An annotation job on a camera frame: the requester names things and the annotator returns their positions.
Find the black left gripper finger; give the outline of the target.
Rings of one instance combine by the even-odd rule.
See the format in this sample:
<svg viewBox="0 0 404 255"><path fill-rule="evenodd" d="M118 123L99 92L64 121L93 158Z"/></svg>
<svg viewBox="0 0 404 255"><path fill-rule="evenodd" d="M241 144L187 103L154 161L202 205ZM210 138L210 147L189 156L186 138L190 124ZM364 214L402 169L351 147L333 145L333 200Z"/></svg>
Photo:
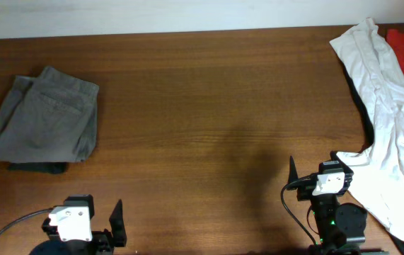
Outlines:
<svg viewBox="0 0 404 255"><path fill-rule="evenodd" d="M92 219L93 216L95 215L93 196L90 194L71 195L64 200L63 205L64 206L87 207L90 219Z"/></svg>
<svg viewBox="0 0 404 255"><path fill-rule="evenodd" d="M109 218L112 240L115 247L126 247L127 234L125 230L125 223L123 219L123 206L122 200L119 199L112 211Z"/></svg>

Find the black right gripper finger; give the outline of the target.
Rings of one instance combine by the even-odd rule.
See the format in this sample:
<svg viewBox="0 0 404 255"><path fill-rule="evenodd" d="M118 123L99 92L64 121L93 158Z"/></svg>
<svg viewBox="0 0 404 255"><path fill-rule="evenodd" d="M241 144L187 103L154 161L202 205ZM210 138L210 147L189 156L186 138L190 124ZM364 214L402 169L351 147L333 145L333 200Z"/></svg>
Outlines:
<svg viewBox="0 0 404 255"><path fill-rule="evenodd" d="M297 183L299 180L297 170L296 170L296 164L294 162L293 156L289 157L289 175L288 175L288 180L287 180L287 190L293 190L294 189L294 184Z"/></svg>
<svg viewBox="0 0 404 255"><path fill-rule="evenodd" d="M333 161L339 162L339 164L342 166L342 168L343 168L343 170L344 170L344 172L345 172L346 174L353 174L353 170L351 170L351 168L349 168L348 165L346 165L346 164L339 158L339 156L337 155L337 152L336 152L336 151L331 151L331 152L330 152L330 158L331 158Z"/></svg>

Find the grey shorts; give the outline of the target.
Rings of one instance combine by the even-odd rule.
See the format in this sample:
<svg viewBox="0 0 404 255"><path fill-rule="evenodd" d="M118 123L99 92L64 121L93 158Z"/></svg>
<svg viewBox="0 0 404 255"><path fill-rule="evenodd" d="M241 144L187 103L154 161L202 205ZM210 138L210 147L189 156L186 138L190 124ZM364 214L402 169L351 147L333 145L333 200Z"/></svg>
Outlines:
<svg viewBox="0 0 404 255"><path fill-rule="evenodd" d="M0 107L0 161L83 162L95 149L99 85L47 66L16 76Z"/></svg>

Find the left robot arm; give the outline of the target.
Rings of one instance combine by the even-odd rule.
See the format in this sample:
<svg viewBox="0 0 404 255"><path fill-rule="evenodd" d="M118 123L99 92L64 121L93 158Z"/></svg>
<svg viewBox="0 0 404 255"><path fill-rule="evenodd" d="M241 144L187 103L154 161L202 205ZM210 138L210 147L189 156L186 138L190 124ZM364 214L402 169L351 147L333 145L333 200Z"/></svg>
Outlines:
<svg viewBox="0 0 404 255"><path fill-rule="evenodd" d="M109 217L111 229L93 231L95 215L93 196L72 195L55 206L42 224L48 240L37 245L34 255L113 255L117 247L125 247L127 234L119 200Z"/></svg>

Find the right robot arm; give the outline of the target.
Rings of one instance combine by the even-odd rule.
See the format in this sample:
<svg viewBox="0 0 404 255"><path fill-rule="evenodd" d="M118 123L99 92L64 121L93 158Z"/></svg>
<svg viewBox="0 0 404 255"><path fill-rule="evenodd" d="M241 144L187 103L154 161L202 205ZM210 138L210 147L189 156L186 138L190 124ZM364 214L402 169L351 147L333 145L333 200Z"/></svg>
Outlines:
<svg viewBox="0 0 404 255"><path fill-rule="evenodd" d="M313 242L309 254L322 255L372 255L385 254L380 249L363 250L367 211L354 203L339 203L351 185L354 172L332 152L330 160L318 165L316 173L299 177L294 158L289 158L289 177L280 192L284 209L295 220ZM308 200L311 205L307 214L313 215L319 241L291 212L284 201L285 191L296 191L298 201Z"/></svg>

